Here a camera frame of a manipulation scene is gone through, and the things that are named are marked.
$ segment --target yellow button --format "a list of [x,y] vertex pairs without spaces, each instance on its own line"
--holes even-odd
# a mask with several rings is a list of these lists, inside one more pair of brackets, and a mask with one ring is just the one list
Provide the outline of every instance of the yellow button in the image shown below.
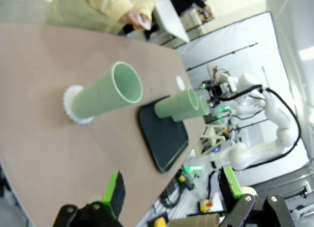
[[181,183],[184,183],[185,182],[185,177],[183,175],[180,175],[180,177],[178,178],[178,180],[181,182]]
[[167,223],[166,223],[165,218],[160,217],[160,218],[156,219],[154,222],[154,227],[167,227]]

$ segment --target light green cup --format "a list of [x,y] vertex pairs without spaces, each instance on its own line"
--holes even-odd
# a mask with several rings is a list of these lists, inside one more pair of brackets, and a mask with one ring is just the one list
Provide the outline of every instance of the light green cup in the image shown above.
[[138,103],[143,86],[137,72],[125,62],[117,62],[74,97],[71,110],[79,119]]
[[199,108],[196,94],[192,88],[188,88],[174,96],[165,98],[155,104],[155,113],[159,118],[183,113]]
[[198,116],[204,116],[209,114],[209,107],[207,105],[206,99],[203,96],[200,96],[198,98],[199,101],[199,108],[197,110],[189,110],[184,113],[179,113],[172,116],[172,119],[175,122],[183,121],[189,118],[198,117]]

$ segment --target brown tabletop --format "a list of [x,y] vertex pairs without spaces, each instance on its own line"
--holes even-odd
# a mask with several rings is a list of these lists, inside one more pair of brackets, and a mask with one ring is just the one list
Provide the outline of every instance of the brown tabletop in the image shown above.
[[[189,146],[167,173],[157,171],[136,123],[140,104],[190,86],[177,52],[136,40],[72,28],[0,25],[0,160],[22,207],[39,227],[61,206],[83,207],[113,172],[126,198],[119,220],[134,226],[174,176],[205,129],[184,122]],[[70,85],[87,85],[114,62],[131,64],[143,83],[140,104],[73,123],[62,107]]]

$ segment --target light fixture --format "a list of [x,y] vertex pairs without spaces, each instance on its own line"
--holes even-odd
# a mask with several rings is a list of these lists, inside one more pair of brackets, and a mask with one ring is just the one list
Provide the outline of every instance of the light fixture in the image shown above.
[[299,55],[303,61],[314,58],[314,46],[299,51]]

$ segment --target black tray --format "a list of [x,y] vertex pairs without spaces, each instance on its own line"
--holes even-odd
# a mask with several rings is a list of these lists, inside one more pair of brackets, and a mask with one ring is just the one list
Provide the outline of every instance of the black tray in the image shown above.
[[159,119],[155,114],[155,103],[167,97],[142,106],[138,112],[142,134],[161,172],[168,171],[188,145],[183,122],[174,122],[171,117]]

